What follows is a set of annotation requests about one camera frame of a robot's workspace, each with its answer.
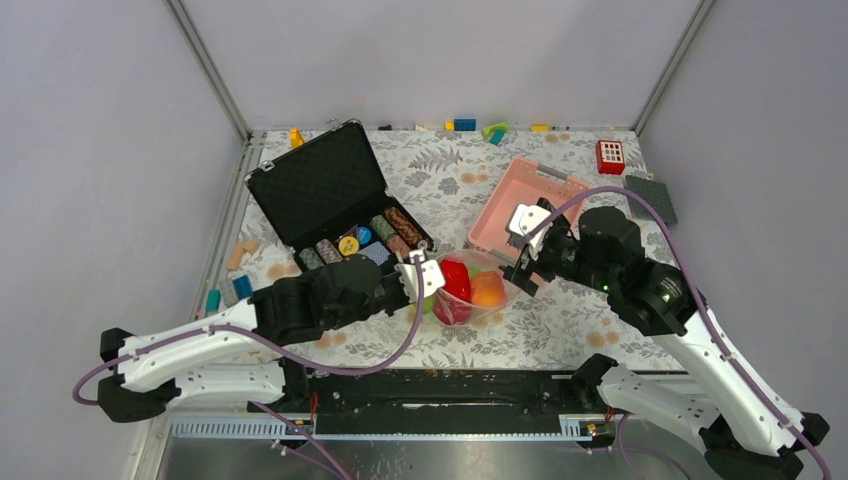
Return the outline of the orange toy peach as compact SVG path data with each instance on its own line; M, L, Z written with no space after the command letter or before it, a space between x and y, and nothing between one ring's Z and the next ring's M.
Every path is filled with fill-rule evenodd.
M470 282L470 302L479 307L495 308L507 300L503 278L500 271L482 271Z

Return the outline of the clear zip top bag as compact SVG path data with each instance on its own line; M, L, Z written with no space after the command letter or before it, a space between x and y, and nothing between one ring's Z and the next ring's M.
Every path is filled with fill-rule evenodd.
M499 312L520 290L504 278L507 262L489 252L460 249L436 257L445 278L424 302L424 313L444 326L466 325Z

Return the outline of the red toy pepper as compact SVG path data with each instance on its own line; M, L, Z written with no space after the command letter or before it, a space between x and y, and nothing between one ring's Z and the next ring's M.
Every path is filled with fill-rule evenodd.
M445 279L443 289L459 300L470 302L472 287L467 266L455 258L445 258L439 265Z

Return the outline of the red toy apple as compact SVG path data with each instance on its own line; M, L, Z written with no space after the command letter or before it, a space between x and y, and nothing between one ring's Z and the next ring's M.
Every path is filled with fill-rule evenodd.
M466 324L472 316L472 307L462 300L438 297L434 300L432 312L445 326Z

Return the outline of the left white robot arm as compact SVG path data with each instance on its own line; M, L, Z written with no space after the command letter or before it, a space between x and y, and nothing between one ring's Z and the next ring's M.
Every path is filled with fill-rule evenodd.
M316 397L309 370L370 375L394 363L414 335L371 367L320 364L290 346L422 304L443 284L442 277L428 277L437 270L422 252L392 270L357 257L281 278L190 325L149 335L107 330L100 341L106 375L91 402L116 423L151 419L182 404L242 402L299 410Z

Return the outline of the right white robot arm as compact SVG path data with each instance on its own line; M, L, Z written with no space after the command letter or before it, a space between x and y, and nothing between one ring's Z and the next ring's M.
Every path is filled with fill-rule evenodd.
M509 282L534 294L539 280L561 278L603 293L623 322L671 354L703 392L702 399L686 397L595 354L573 376L579 407L643 417L698 450L724 479L800 475L799 452L824 439L827 422L784 402L751 371L683 273L646 255L636 223L614 207L589 209L571 224L522 204L507 232L520 252L505 269Z

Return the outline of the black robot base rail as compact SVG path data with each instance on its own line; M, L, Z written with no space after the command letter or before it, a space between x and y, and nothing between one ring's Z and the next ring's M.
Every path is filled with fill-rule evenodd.
M291 365L281 399L248 401L321 438L586 437L612 422L610 407L571 372L385 369L321 376Z

